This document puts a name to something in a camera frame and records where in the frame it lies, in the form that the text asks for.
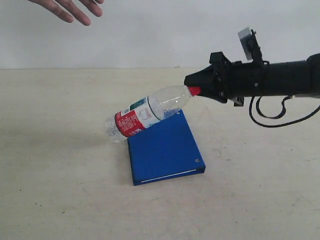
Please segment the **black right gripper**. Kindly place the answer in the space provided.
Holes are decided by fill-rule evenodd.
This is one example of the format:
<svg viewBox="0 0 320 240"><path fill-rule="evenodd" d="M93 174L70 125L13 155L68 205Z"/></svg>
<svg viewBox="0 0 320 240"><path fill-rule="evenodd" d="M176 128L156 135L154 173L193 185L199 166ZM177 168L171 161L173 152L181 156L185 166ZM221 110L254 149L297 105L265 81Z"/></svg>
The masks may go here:
<svg viewBox="0 0 320 240"><path fill-rule="evenodd" d="M219 103L227 103L228 100L231 100L235 107L242 107L244 106L244 98L254 96L255 90L262 80L262 53L254 51L249 56L252 58L252 62L231 62L223 52L213 52L209 58L209 63L212 65L187 75L183 83L188 87L201 87L211 84L215 78L216 70L217 80L221 82L219 91L201 88L198 95Z"/></svg>

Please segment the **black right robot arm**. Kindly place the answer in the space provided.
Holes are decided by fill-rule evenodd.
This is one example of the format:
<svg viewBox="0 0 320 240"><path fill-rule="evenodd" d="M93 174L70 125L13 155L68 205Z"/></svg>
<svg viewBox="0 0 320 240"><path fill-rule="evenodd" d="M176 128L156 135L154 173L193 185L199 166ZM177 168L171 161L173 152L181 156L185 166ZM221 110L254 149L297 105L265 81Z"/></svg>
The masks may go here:
<svg viewBox="0 0 320 240"><path fill-rule="evenodd" d="M210 65L187 75L184 84L199 87L199 95L220 103L233 101L242 107L246 97L320 96L320 55L306 60L269 63L258 59L249 63L230 62L222 52L211 53Z"/></svg>

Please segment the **person's bare hand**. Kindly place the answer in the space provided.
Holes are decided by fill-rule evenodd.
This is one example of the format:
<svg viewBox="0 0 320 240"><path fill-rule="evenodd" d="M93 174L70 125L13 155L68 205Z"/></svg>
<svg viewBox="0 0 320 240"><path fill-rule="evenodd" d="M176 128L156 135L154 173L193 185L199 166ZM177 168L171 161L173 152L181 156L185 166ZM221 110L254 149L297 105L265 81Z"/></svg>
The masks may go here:
<svg viewBox="0 0 320 240"><path fill-rule="evenodd" d="M29 2L44 8L66 23L71 24L77 20L86 27L92 23L88 15L80 10L73 0L29 0ZM80 0L79 2L95 17L99 18L103 15L100 5L105 2L104 0Z"/></svg>

